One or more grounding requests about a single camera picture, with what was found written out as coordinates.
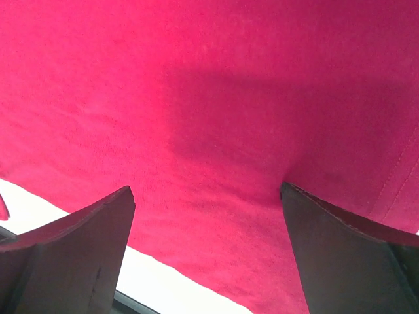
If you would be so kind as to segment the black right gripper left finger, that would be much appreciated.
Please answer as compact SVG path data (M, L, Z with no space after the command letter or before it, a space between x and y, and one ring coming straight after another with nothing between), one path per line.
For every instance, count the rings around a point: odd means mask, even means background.
M1 240L1 312L109 313L135 208L124 186Z

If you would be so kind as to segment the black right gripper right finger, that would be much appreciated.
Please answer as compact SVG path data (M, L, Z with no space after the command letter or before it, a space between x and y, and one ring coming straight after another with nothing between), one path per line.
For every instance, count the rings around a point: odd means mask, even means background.
M418 235L291 183L282 183L280 199L310 313L418 312Z

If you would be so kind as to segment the magenta pink t shirt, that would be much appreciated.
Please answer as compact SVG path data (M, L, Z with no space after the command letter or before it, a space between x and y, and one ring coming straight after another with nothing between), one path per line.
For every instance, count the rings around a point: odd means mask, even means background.
M253 313L306 313L284 181L418 231L417 1L2 1L1 178Z

